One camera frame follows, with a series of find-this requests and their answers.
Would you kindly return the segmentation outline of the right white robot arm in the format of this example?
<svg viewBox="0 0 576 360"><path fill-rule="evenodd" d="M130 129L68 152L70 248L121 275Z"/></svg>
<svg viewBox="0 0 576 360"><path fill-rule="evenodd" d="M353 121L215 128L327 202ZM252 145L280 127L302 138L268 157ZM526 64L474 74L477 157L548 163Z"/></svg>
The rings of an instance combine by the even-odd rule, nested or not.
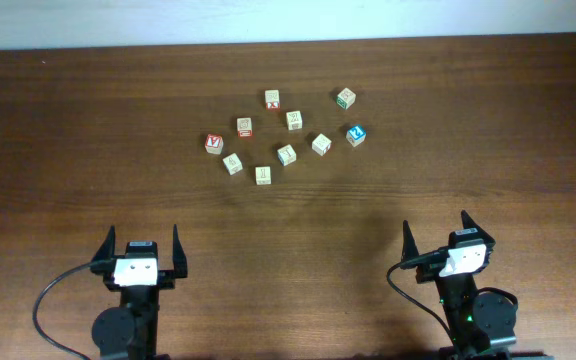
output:
<svg viewBox="0 0 576 360"><path fill-rule="evenodd" d="M509 359L517 341L518 300L504 290L479 288L474 276L490 263L494 238L461 212L463 227L449 234L448 244L421 254L409 223L403 223L402 256L394 269L414 269L416 282L433 282L445 317L439 321L447 332L454 359Z"/></svg>

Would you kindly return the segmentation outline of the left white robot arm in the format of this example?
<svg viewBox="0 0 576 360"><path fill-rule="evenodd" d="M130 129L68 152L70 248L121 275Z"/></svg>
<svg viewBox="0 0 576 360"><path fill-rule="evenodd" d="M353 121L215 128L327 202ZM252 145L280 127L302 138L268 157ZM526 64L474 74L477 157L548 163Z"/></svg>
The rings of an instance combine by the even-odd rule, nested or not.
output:
<svg viewBox="0 0 576 360"><path fill-rule="evenodd" d="M172 231L173 268L158 264L154 241L133 241L125 253L115 253L115 228L92 258L91 272L102 277L106 288L120 294L120 303L101 312L91 335L105 360L170 360L157 351L159 294L175 288L175 281L188 276L187 257L178 229Z"/></svg>

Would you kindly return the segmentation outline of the wooden block number one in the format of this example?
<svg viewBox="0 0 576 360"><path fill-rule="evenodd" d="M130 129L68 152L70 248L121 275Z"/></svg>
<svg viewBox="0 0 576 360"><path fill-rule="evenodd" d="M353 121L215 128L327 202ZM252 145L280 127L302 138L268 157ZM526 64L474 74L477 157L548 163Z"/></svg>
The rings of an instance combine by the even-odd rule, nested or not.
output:
<svg viewBox="0 0 576 360"><path fill-rule="evenodd" d="M255 180L257 185L270 185L272 183L271 167L270 166L256 167Z"/></svg>

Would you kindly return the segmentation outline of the wooden block number four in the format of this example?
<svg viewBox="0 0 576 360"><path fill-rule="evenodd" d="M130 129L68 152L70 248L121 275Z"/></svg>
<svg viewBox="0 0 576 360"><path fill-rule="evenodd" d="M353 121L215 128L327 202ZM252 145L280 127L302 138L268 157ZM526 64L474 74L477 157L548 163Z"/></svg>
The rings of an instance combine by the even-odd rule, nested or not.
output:
<svg viewBox="0 0 576 360"><path fill-rule="evenodd" d="M234 175L243 169L243 164L236 153L224 157L223 163L229 175Z"/></svg>

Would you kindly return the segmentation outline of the wooden block blue two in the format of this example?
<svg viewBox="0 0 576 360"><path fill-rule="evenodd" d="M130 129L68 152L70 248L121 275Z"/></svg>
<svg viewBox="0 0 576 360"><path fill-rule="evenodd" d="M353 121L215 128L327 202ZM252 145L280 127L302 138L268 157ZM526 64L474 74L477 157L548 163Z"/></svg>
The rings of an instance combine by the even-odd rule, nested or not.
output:
<svg viewBox="0 0 576 360"><path fill-rule="evenodd" d="M357 147L365 141L366 131L361 125L355 125L347 130L346 139L353 147Z"/></svg>

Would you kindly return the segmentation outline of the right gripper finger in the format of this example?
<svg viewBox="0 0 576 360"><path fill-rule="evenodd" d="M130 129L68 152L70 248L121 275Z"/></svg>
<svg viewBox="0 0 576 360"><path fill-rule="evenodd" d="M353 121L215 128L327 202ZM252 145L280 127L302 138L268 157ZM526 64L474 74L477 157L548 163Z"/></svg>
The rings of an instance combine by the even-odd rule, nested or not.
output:
<svg viewBox="0 0 576 360"><path fill-rule="evenodd" d="M403 221L403 245L402 245L402 254L401 254L401 261L407 262L419 256L419 251L412 234L411 228L409 226L409 222L407 220Z"/></svg>
<svg viewBox="0 0 576 360"><path fill-rule="evenodd" d="M462 210L461 213L462 225L465 229L476 229L476 234L484 240L485 243L493 243L494 238L489 235L482 227L480 227L468 214L466 210Z"/></svg>

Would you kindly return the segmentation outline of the wooden block letter T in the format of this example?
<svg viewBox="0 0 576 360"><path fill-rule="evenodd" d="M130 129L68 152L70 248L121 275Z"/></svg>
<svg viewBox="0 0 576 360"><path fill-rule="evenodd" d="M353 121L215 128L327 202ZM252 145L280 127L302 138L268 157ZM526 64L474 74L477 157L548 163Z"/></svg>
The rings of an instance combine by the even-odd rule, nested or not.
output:
<svg viewBox="0 0 576 360"><path fill-rule="evenodd" d="M283 166L287 166L287 165L295 162L297 159L297 154L290 144L279 148L277 150L277 155L278 155L280 163Z"/></svg>

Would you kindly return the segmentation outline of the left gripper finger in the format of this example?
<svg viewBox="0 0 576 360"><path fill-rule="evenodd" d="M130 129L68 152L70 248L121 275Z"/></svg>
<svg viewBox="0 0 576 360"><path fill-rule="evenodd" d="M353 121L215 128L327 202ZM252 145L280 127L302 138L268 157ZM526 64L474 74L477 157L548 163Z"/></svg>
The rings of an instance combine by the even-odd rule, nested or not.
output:
<svg viewBox="0 0 576 360"><path fill-rule="evenodd" d="M113 260L115 258L115 240L116 240L115 227L111 225L105 240L103 241L103 243L93 256L92 261L99 262L99 261Z"/></svg>
<svg viewBox="0 0 576 360"><path fill-rule="evenodd" d="M182 247L177 225L173 226L172 235L172 261L173 261L173 271L176 278L187 278L188 277L188 263L187 257Z"/></svg>

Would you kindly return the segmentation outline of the wooden block red A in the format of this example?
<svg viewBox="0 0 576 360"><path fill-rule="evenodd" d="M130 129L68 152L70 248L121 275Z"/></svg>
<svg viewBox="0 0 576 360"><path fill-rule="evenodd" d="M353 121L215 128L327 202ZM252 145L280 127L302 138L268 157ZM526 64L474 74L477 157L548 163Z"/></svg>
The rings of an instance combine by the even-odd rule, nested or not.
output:
<svg viewBox="0 0 576 360"><path fill-rule="evenodd" d="M208 134L205 140L205 149L209 154L220 155L223 151L224 141L221 135Z"/></svg>

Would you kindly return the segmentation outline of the wooden block letter N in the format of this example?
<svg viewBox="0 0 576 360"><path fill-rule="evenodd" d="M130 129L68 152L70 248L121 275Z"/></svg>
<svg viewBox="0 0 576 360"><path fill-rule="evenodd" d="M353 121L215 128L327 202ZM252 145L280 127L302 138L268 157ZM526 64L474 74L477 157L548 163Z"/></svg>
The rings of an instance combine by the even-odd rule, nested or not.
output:
<svg viewBox="0 0 576 360"><path fill-rule="evenodd" d="M324 156L330 150L331 145L332 141L321 133L312 141L311 147L319 156Z"/></svg>

